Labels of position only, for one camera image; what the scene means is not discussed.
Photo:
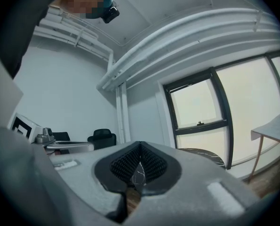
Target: black cable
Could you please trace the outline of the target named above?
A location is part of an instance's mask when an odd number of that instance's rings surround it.
[[[53,154],[53,153],[55,153],[55,150],[54,150],[52,153],[47,153],[47,155],[51,155],[51,154]]]

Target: wooden floor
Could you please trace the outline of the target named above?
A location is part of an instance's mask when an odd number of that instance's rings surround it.
[[[276,192],[280,189],[280,160],[268,169],[255,175],[250,183],[246,184],[260,197]]]
[[[244,180],[243,182],[246,183],[260,198],[278,191],[280,189],[280,160],[268,169],[255,175],[249,184],[247,180]],[[131,214],[136,209],[140,201],[141,195],[136,190],[128,188],[128,214]]]

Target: desk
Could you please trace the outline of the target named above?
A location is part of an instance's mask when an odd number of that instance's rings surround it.
[[[275,117],[271,122],[251,130],[251,140],[256,140],[260,138],[260,143],[259,143],[257,158],[248,181],[250,181],[251,178],[253,177],[253,174],[257,167],[261,150],[262,150],[264,137],[280,142],[280,115]]]
[[[60,155],[60,150],[69,150],[70,154],[94,151],[94,144],[90,142],[53,141],[39,144],[45,147],[47,154]]]

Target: chair backrest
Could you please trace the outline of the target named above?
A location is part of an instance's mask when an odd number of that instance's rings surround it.
[[[53,132],[53,136],[56,141],[70,141],[70,137],[67,132]]]
[[[98,129],[94,135],[88,138],[88,142],[93,143],[94,149],[102,149],[117,144],[116,134],[111,133],[109,129]]]

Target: white ceiling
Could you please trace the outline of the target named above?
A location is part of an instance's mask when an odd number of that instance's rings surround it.
[[[109,24],[87,19],[99,33],[99,40],[111,47],[118,60],[150,33],[199,10],[226,7],[262,7],[258,0],[114,0],[120,16]]]

